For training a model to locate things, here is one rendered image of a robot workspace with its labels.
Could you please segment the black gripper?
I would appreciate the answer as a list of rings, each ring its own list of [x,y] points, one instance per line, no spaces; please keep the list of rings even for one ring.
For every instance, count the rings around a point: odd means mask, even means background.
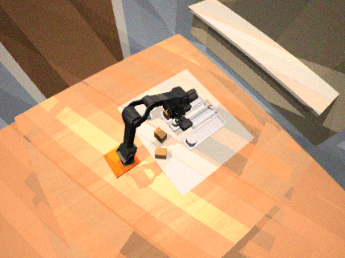
[[[163,105],[162,106],[168,113],[168,115],[171,117],[172,120],[177,119],[178,121],[176,122],[177,126],[179,126],[181,128],[182,131],[186,131],[187,129],[189,129],[193,123],[191,122],[190,119],[186,119],[185,116],[183,116],[183,111],[177,112],[174,111],[173,108],[169,105]]]

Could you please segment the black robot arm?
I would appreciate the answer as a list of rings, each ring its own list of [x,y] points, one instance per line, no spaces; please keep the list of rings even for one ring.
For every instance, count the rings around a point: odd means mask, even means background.
[[[195,88],[184,91],[180,86],[174,87],[171,91],[156,95],[145,95],[142,99],[131,101],[122,111],[122,119],[125,124],[124,142],[116,149],[123,167],[135,163],[135,154],[137,147],[134,144],[136,128],[147,120],[150,111],[159,106],[169,104],[174,111],[183,111],[183,115],[190,111],[194,100],[198,99],[197,90]],[[144,115],[138,113],[134,108],[137,105],[144,104],[147,108]]]

